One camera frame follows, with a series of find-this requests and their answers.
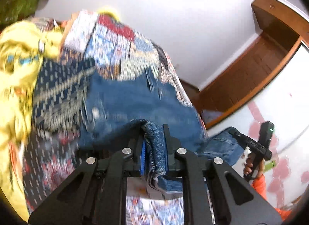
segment patchwork bedspread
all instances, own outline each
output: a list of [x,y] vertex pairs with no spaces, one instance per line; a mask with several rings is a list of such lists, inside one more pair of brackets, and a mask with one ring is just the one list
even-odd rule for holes
[[[46,25],[45,30],[50,30],[50,25]],[[81,11],[66,36],[59,64],[89,57],[94,58],[95,69],[104,79],[135,80],[150,68],[156,79],[175,88],[180,104],[192,107],[169,56],[160,46],[107,15]],[[206,135],[203,122],[200,124]],[[78,128],[54,133],[34,128],[23,158],[24,193],[29,213],[88,157],[88,154],[77,153],[79,136]],[[153,193],[155,190],[151,191],[140,180],[128,180],[127,223],[181,224],[181,196],[167,200],[160,193]]]

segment person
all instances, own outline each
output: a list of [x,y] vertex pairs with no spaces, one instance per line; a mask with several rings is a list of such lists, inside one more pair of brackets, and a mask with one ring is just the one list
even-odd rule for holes
[[[253,158],[252,153],[248,155],[248,159],[246,160],[245,168],[244,168],[244,174],[247,175],[252,172],[251,168],[253,167]],[[262,160],[259,164],[259,169],[256,178],[254,179],[252,183],[252,187],[255,191],[257,191],[265,200],[266,199],[266,182],[265,182],[265,176],[263,174],[265,169],[264,160]],[[291,210],[282,210],[279,208],[275,208],[275,210],[281,215],[282,220],[285,220],[289,214],[291,213]]]

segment denim fabric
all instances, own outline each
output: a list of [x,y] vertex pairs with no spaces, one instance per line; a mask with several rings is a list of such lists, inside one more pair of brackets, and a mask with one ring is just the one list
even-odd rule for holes
[[196,110],[180,104],[175,89],[157,81],[151,69],[134,81],[122,82],[104,80],[95,72],[81,116],[80,149],[118,151],[142,128],[145,166],[141,171],[149,185],[163,193],[182,192],[181,179],[164,178],[168,156],[163,124],[168,124],[170,135],[178,138],[182,147],[199,156],[219,156],[233,165],[244,150],[228,129],[206,138]]
[[175,88],[156,80],[151,69],[128,81],[104,80],[95,72],[89,84],[82,107],[81,149],[122,149],[126,144],[115,141],[115,133],[133,119],[160,127],[168,124],[171,136],[191,151],[206,141],[197,111],[180,104]]

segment human hand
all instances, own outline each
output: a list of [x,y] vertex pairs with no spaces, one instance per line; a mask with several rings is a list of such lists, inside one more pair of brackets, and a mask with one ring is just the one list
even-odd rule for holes
[[[249,173],[252,172],[252,167],[253,167],[253,154],[250,153],[248,155],[248,159],[246,160],[246,164],[245,164],[245,168],[244,168],[244,175],[247,175]],[[258,169],[258,173],[256,175],[257,178],[260,178],[263,175],[263,172],[265,170],[265,164],[264,164],[264,160],[262,160],[259,164],[259,169]]]

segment brown wooden furniture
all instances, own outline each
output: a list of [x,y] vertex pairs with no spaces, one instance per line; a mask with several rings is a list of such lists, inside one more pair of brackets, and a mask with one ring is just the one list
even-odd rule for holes
[[252,3],[263,33],[192,102],[197,111],[221,111],[216,125],[257,95],[283,69],[301,40],[309,42],[309,23],[277,0]]

